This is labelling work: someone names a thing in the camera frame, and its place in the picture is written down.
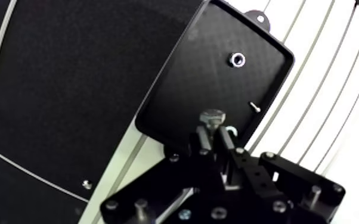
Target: small screw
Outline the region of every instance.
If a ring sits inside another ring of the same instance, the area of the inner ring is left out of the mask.
[[[227,217],[227,209],[223,208],[223,207],[215,207],[212,210],[212,218],[215,220],[222,220],[225,219]]]
[[[178,217],[181,220],[190,220],[191,219],[191,210],[189,209],[182,209],[179,213],[178,213]]]
[[[116,210],[118,207],[118,202],[114,201],[114,200],[110,200],[108,202],[106,202],[106,208],[108,210]]]
[[[249,102],[249,105],[255,110],[256,113],[260,113],[260,111],[262,111],[260,107],[256,106],[253,102]]]
[[[178,162],[178,160],[180,160],[180,155],[178,155],[178,154],[173,154],[173,155],[170,157],[170,162],[171,162],[171,163]]]
[[[85,188],[85,189],[87,189],[87,190],[90,190],[90,189],[92,189],[93,184],[92,184],[91,181],[84,180],[84,181],[82,182],[82,186],[83,186],[83,188]]]
[[[265,153],[265,155],[267,158],[274,158],[274,153],[267,152],[267,153]]]
[[[206,150],[204,148],[199,151],[200,155],[207,155],[208,153],[209,153],[209,150]]]
[[[336,183],[334,183],[333,189],[337,193],[341,193],[343,191],[343,188],[341,186],[339,186],[338,184],[336,184]]]
[[[263,17],[263,16],[261,16],[261,15],[259,15],[257,19],[258,19],[258,21],[259,21],[259,22],[261,22],[261,23],[263,23],[263,22],[264,22],[264,17]]]
[[[287,205],[284,201],[275,201],[273,203],[273,211],[276,213],[284,213],[287,210]]]
[[[245,152],[245,149],[243,148],[236,148],[235,149],[235,152],[238,153],[238,154],[243,154]]]

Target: hex bolt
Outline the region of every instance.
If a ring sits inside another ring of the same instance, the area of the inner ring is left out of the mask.
[[[85,189],[87,189],[87,190],[90,190],[90,189],[92,189],[93,184],[92,184],[92,182],[89,181],[89,180],[84,180],[84,181],[82,182],[82,186],[83,186],[83,188],[85,188]]]
[[[181,220],[190,220],[191,219],[192,212],[189,209],[182,209],[178,213],[178,217]]]
[[[245,149],[244,148],[236,148],[235,152],[238,154],[243,154],[245,152]]]
[[[273,211],[276,213],[284,213],[287,210],[287,205],[284,201],[275,201],[273,202]]]

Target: cylindrical pin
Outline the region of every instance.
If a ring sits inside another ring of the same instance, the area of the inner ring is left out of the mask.
[[[260,111],[262,111],[260,107],[256,106],[253,102],[249,102],[249,105],[255,110],[256,113],[260,113]]]
[[[147,218],[146,208],[147,208],[147,201],[145,199],[139,199],[135,202],[135,208],[137,210],[137,218],[140,221],[143,221]]]

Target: black plastic case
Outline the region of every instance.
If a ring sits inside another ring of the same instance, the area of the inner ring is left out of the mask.
[[[231,53],[246,57],[228,65]],[[135,121],[167,147],[186,152],[188,136],[208,108],[226,113],[241,144],[262,120],[293,64],[292,53],[225,2],[202,3],[162,67]],[[260,107],[256,113],[249,105]]]

